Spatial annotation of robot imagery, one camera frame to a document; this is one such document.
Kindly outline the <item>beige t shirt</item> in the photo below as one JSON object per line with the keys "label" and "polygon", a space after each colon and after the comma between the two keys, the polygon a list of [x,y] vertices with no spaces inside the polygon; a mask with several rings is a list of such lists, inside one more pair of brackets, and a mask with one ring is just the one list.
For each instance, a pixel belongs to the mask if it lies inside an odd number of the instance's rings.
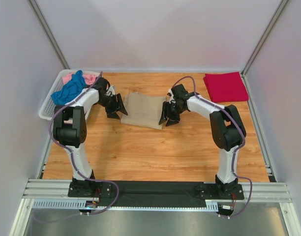
{"label": "beige t shirt", "polygon": [[131,92],[125,96],[124,107],[128,115],[122,115],[121,124],[162,130],[159,124],[165,96],[149,96]]}

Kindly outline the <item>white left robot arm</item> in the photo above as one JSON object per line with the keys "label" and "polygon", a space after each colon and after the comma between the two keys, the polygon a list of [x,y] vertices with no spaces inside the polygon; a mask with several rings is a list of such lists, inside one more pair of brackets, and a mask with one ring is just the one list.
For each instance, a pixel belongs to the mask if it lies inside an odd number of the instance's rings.
{"label": "white left robot arm", "polygon": [[128,114],[115,87],[105,78],[99,77],[72,101],[57,105],[51,119],[52,139],[66,150],[73,168],[73,178],[76,180],[94,179],[85,151],[87,114],[94,105],[102,106],[108,118],[120,119],[119,113]]}

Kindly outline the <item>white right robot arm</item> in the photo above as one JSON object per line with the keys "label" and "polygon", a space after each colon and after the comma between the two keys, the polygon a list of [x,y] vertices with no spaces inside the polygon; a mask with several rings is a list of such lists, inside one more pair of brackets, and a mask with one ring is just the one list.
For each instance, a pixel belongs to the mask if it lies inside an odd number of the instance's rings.
{"label": "white right robot arm", "polygon": [[163,102],[159,124],[178,124],[184,111],[195,112],[207,118],[211,124],[212,139],[219,148],[216,180],[222,184],[237,180],[236,157],[239,146],[245,143],[246,130],[236,106],[213,103],[195,92],[189,93],[182,84],[169,89],[168,96],[169,100]]}

